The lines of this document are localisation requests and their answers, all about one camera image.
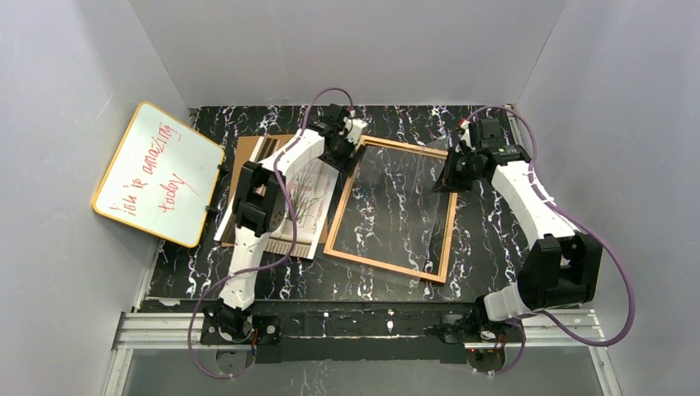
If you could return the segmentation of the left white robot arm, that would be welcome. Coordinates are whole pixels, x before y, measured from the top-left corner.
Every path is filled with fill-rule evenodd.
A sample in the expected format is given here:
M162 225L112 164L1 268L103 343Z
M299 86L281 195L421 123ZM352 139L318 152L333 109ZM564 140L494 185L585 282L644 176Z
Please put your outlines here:
M285 221L291 224L291 236L298 236L290 182L314 160L339 171L345 169L367 126L351 108L331 105L318 120L304 120L276 152L242 166L229 211L234 221L233 256L219 297L214 307L206 310L216 331L235 341L252 335L249 309L269 239Z

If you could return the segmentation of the aluminium rail base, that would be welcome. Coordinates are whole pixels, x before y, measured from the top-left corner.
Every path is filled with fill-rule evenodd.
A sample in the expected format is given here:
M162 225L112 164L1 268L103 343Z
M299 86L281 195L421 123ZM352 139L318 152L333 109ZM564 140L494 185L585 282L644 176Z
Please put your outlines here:
M604 348L530 318L504 348L446 344L408 307L369 312L294 307L255 346L201 339L188 313L129 313L105 395L619 395Z

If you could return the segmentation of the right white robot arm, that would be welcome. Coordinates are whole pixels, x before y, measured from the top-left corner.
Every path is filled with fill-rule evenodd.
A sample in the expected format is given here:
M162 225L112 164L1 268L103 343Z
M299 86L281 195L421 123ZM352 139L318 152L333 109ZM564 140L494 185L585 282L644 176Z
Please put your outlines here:
M531 157L520 145L449 149L435 192L462 192L485 179L506 200L528 243L516 281L479 297L448 329L476 335L509 319L582 304L594 297L603 247L554 210L540 189Z

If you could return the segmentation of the whiteboard with red writing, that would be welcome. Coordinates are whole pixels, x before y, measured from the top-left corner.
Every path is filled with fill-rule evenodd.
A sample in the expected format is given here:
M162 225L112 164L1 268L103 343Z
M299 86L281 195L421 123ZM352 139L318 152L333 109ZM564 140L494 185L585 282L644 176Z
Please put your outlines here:
M141 102L92 198L99 215L186 248L203 232L225 151Z

